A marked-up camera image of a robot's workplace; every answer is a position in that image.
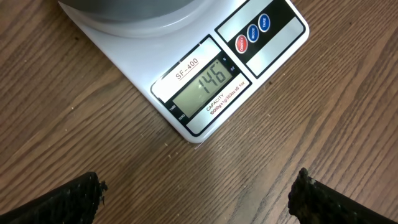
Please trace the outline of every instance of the digital display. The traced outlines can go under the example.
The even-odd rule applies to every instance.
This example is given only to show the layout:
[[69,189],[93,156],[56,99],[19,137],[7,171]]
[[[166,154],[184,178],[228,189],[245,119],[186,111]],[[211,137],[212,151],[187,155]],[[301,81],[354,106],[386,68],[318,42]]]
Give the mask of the digital display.
[[187,117],[191,117],[231,78],[232,74],[216,59],[173,102]]

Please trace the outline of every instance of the black object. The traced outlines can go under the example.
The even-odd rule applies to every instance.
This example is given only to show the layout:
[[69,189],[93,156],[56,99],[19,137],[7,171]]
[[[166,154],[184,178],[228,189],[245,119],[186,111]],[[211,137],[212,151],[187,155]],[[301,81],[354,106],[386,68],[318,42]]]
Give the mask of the black object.
[[104,202],[105,182],[94,172],[52,190],[27,204],[0,216],[1,224],[93,223],[100,202]]
[[317,182],[305,168],[292,186],[288,207],[301,224],[397,224]]

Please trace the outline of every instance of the white scale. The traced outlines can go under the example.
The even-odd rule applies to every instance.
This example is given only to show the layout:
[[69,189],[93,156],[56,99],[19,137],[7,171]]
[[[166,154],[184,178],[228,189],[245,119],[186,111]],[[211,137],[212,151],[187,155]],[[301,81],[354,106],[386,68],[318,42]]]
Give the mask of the white scale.
[[96,21],[61,6],[193,143],[212,135],[310,32],[289,0],[195,0],[134,24]]

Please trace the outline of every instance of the wooden table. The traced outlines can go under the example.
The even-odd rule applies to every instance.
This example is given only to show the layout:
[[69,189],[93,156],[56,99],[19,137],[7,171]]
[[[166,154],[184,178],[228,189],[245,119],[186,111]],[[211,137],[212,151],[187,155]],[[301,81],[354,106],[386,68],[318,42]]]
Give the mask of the wooden table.
[[56,1],[0,0],[0,213],[93,170],[96,223],[297,223],[307,167],[398,221],[398,1],[295,4],[308,42],[194,150]]

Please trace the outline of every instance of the tare button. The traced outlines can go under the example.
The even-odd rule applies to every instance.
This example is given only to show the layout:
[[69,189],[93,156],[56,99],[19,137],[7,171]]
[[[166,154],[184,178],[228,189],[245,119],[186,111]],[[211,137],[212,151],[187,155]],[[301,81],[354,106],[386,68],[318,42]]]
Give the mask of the tare button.
[[248,27],[248,39],[250,42],[255,43],[259,39],[259,29],[255,24],[251,24]]
[[269,16],[265,13],[261,14],[259,18],[259,28],[261,32],[267,32],[270,26],[271,26],[271,21],[269,19]]
[[239,53],[245,53],[248,49],[248,39],[243,34],[239,35],[236,38],[235,47]]

